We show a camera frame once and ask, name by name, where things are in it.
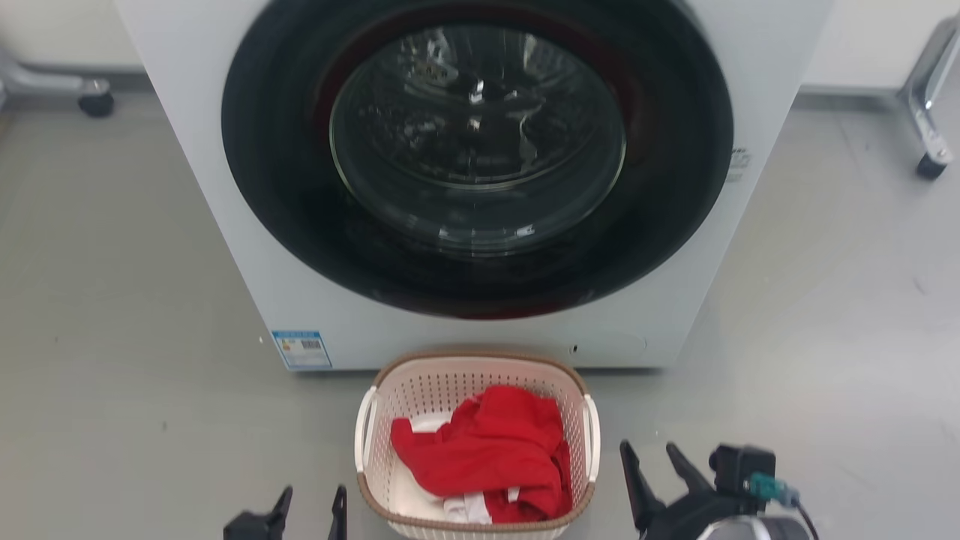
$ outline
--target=gray floor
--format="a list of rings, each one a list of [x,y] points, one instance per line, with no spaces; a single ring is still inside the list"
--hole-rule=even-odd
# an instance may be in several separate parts
[[[960,78],[940,104],[960,148]],[[662,374],[591,374],[597,494],[568,538],[636,538],[616,444],[666,497],[676,440],[779,455],[825,538],[955,536],[960,164],[914,178],[883,108],[794,110]],[[289,539],[337,483],[364,506],[353,422],[369,374],[284,371],[155,98],[115,117],[0,113],[0,523],[18,540],[209,539],[293,483]]]

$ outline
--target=red cloth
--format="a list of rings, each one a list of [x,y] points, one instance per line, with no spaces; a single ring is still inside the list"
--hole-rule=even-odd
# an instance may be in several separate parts
[[[522,388],[491,386],[463,402],[436,433],[391,426],[396,454],[437,497],[483,492],[494,523],[558,518],[570,511],[570,449],[557,402]],[[515,503],[507,488],[519,487]]]

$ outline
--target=metal leg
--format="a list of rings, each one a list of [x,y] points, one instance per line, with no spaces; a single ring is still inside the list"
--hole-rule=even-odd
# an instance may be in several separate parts
[[[17,63],[0,48],[0,106],[7,94],[78,98],[80,108],[91,116],[107,116],[113,109],[110,83],[106,79],[37,73]]]
[[[925,150],[917,165],[917,174],[930,180],[939,177],[953,161],[953,154],[937,131],[931,113],[957,51],[960,51],[960,14],[937,27],[903,89],[907,109]]]

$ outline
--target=plastic basket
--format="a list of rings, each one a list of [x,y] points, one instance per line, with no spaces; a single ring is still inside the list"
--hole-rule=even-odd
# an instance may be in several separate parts
[[[390,443],[395,418],[439,426],[465,399],[488,386],[519,386],[557,401],[570,446],[573,509],[537,523],[475,525],[422,519],[398,513],[410,493],[409,477]],[[583,379],[548,358],[503,353],[423,353],[385,367],[367,391],[357,414],[354,462],[367,504],[394,530],[419,540],[552,540],[587,508],[600,463],[600,420]]]

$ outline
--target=washing machine door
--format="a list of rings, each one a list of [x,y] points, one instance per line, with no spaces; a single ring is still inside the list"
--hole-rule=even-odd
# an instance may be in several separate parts
[[[276,0],[229,71],[240,191],[378,302],[516,318],[641,278],[702,224],[732,112],[664,0]]]

